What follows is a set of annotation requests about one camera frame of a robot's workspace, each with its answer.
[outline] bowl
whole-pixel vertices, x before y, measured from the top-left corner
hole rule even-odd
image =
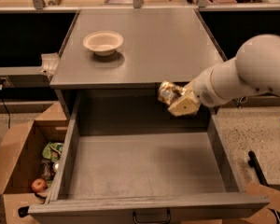
[[[83,40],[85,48],[99,56],[113,54],[123,43],[120,34],[111,31],[101,31],[87,35]]]

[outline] black cable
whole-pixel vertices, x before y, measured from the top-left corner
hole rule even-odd
[[[8,128],[10,129],[10,113],[9,113],[9,110],[7,109],[6,104],[4,103],[4,99],[1,98],[1,100],[2,100],[2,103],[3,103],[4,108],[6,109],[6,111],[7,111],[7,113],[8,113]]]

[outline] white robotic hand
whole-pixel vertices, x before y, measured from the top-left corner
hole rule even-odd
[[[175,116],[196,114],[200,104],[224,105],[232,99],[271,93],[280,96],[280,36],[258,35],[247,40],[236,56],[205,69],[185,87],[168,81],[159,99]]]

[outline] floor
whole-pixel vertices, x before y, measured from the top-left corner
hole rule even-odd
[[[5,105],[10,114],[10,127],[38,117],[43,111],[50,107],[52,102],[32,102],[32,101],[5,101]],[[8,130],[9,115],[0,100],[0,143]],[[0,195],[0,224],[5,224],[4,201]]]

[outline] gray tabletop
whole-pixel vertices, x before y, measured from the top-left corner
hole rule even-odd
[[[114,31],[123,46],[108,57],[83,47],[86,35]],[[191,81],[221,62],[192,7],[82,9],[50,85],[57,89]]]

